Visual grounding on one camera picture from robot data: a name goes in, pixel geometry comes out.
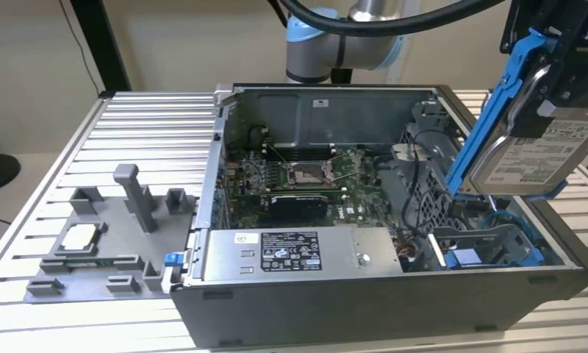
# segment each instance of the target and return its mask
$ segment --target motherboard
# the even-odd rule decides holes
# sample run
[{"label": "motherboard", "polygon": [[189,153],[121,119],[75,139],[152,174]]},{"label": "motherboard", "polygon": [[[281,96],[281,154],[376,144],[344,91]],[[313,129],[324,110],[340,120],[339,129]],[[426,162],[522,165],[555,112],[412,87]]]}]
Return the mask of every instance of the motherboard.
[{"label": "motherboard", "polygon": [[387,155],[365,148],[248,151],[227,164],[233,229],[359,227],[396,229],[376,173]]}]

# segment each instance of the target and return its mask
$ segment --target white wall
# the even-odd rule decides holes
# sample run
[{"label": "white wall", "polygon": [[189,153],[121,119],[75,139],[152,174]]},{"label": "white wall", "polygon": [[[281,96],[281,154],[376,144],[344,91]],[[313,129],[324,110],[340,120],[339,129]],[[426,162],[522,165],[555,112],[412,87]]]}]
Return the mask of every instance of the white wall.
[{"label": "white wall", "polygon": [[60,151],[95,99],[57,0],[0,0],[0,151]]},{"label": "white wall", "polygon": [[[345,15],[351,1],[305,1]],[[285,29],[265,0],[108,0],[128,74],[147,90],[212,90],[219,82],[281,82]],[[385,71],[357,72],[380,83]]]},{"label": "white wall", "polygon": [[[422,0],[420,12],[451,2]],[[506,1],[462,21],[415,34],[400,82],[443,84],[456,89],[492,88],[508,59],[499,53],[508,9]]]},{"label": "white wall", "polygon": [[[353,1],[304,3],[345,14]],[[430,10],[450,0],[420,3]],[[208,91],[217,82],[281,82],[285,32],[265,0],[107,0],[105,6],[136,90]],[[420,33],[401,81],[492,87],[506,61],[496,52],[504,7]],[[356,71],[353,81],[381,83],[385,75]],[[60,151],[93,101],[57,0],[1,0],[0,151]]]}]

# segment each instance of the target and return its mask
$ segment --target warning label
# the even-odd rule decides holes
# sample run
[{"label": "warning label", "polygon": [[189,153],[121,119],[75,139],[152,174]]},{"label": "warning label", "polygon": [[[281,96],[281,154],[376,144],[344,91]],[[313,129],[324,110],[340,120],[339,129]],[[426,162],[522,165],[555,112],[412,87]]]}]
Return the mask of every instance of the warning label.
[{"label": "warning label", "polygon": [[540,138],[514,138],[487,184],[544,185],[588,137],[588,121],[555,120]]},{"label": "warning label", "polygon": [[269,271],[319,271],[317,232],[261,233],[261,269]]}]

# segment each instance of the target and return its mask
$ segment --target power supply label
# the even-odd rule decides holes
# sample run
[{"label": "power supply label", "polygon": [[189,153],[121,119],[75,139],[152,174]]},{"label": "power supply label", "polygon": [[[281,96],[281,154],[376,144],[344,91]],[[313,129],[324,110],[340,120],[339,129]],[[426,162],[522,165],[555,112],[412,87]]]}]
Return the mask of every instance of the power supply label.
[{"label": "power supply label", "polygon": [[317,232],[261,233],[261,270],[272,272],[321,269]]}]

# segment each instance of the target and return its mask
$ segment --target slotted aluminum surface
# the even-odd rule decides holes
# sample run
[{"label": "slotted aluminum surface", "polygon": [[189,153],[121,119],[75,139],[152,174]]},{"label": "slotted aluminum surface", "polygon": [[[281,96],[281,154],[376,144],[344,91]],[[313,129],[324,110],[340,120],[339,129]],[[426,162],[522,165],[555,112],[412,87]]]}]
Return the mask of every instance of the slotted aluminum surface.
[{"label": "slotted aluminum surface", "polygon": [[[458,91],[480,113],[486,91]],[[0,352],[167,352],[195,348],[172,301],[136,300],[29,305],[21,302],[65,223],[73,188],[101,186],[121,195],[111,173],[137,163],[155,194],[183,187],[197,195],[213,122],[211,93],[119,93],[99,102],[0,243]],[[588,246],[588,171],[580,167],[551,202]],[[503,333],[253,352],[588,352],[588,288],[542,305]]]}]

